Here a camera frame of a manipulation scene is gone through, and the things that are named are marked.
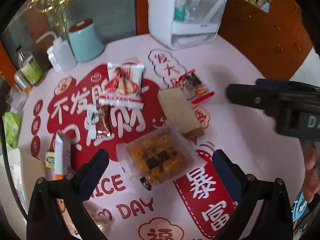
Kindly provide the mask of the person right hand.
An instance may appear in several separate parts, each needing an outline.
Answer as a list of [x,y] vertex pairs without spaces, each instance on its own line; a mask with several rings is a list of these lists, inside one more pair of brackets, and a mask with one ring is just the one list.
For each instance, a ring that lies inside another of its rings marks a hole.
[[305,200],[312,202],[314,195],[319,191],[319,176],[316,172],[316,151],[313,142],[308,142],[304,151],[305,179],[303,183],[303,194]]

